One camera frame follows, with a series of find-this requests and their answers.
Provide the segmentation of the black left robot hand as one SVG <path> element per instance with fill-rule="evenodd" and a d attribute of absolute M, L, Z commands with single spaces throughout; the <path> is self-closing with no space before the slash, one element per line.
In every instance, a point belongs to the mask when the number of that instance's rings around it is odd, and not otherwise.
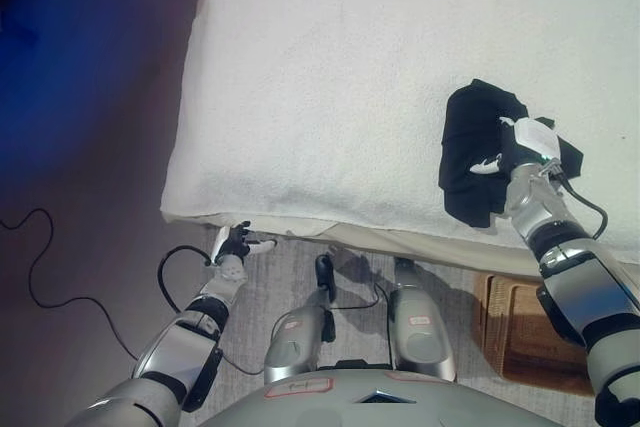
<path fill-rule="evenodd" d="M 274 249 L 278 242 L 271 238 L 267 240 L 250 239 L 251 222 L 242 221 L 233 227 L 223 227 L 219 230 L 214 248 L 211 253 L 212 262 L 221 265 L 227 256 L 235 256 L 243 261 L 249 255 L 267 253 Z"/>

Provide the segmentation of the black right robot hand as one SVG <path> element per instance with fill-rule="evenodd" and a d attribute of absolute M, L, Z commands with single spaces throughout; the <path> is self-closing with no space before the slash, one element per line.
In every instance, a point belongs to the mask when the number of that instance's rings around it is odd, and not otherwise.
<path fill-rule="evenodd" d="M 552 166 L 561 164 L 559 137 L 547 125 L 530 117 L 513 120 L 499 118 L 499 152 L 469 171 L 477 175 L 503 173 L 510 176 L 518 167 L 528 164 Z"/>

